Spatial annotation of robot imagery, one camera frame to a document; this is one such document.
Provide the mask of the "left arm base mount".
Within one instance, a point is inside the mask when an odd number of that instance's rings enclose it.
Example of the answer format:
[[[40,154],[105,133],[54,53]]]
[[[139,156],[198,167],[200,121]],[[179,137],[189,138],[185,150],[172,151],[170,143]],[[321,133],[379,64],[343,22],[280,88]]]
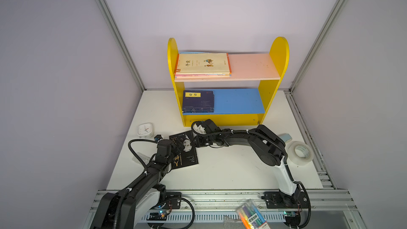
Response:
[[[179,209],[181,200],[169,201],[170,198],[181,197],[179,191],[168,192],[163,184],[156,184],[141,198],[135,208],[135,223],[139,222],[151,209]]]

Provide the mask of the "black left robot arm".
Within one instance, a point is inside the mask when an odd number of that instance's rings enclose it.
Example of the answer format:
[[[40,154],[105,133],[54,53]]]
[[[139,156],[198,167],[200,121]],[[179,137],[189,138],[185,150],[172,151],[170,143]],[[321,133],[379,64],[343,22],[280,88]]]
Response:
[[[157,152],[152,161],[145,163],[132,148],[134,142],[149,142],[157,145]],[[191,202],[183,197],[167,197],[166,189],[160,181],[167,175],[174,164],[176,156],[184,150],[184,145],[172,140],[158,141],[134,139],[128,148],[143,166],[143,172],[128,186],[116,193],[106,193],[100,200],[93,221],[92,229],[133,229],[150,209],[174,206],[177,201]]]

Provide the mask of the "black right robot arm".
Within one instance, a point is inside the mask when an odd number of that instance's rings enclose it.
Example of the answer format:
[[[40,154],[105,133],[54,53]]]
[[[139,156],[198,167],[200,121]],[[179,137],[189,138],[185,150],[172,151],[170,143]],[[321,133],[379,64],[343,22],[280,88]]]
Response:
[[[250,146],[264,164],[277,168],[280,195],[290,199],[298,199],[300,196],[302,183],[294,180],[291,174],[286,145],[265,125],[247,130],[220,129],[208,119],[192,123],[191,130],[196,135],[193,140],[196,147]]]

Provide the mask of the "dark blue book hidden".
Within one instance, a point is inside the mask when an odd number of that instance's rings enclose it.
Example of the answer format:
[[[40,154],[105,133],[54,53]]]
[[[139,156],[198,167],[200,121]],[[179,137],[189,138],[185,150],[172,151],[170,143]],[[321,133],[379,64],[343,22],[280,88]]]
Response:
[[[191,109],[214,108],[214,92],[211,90],[185,90],[183,91],[182,107]]]

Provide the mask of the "dark blue book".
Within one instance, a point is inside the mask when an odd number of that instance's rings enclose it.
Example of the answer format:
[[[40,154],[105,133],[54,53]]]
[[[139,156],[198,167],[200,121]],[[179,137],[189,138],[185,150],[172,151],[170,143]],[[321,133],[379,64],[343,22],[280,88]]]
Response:
[[[213,113],[214,108],[182,108],[183,113]]]

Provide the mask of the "black book gold lettering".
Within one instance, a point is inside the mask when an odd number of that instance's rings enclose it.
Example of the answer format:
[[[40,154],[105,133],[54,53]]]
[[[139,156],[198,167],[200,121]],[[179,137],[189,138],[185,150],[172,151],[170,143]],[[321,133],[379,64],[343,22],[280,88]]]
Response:
[[[181,153],[174,158],[173,168],[180,169],[198,164],[196,148],[192,145],[192,131],[171,135],[170,140],[182,147]]]

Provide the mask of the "pink cartoon cover book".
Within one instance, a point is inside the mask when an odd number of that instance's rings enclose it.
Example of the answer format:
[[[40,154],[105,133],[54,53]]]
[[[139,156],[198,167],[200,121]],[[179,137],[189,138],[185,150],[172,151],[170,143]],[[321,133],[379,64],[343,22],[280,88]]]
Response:
[[[231,74],[194,74],[194,75],[175,75],[175,79],[207,79],[207,78],[229,78]]]

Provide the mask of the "beige book orange border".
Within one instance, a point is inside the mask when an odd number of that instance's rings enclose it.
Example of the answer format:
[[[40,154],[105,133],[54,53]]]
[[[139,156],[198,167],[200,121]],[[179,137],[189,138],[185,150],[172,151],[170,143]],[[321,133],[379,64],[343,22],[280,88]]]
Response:
[[[179,54],[175,68],[177,75],[230,75],[227,53]]]

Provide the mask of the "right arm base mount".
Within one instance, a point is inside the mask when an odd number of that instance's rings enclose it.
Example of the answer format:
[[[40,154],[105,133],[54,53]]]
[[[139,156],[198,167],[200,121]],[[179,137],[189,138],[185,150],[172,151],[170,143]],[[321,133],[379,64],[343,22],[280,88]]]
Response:
[[[268,209],[309,209],[309,197],[297,188],[292,195],[282,191],[266,191],[261,196]]]

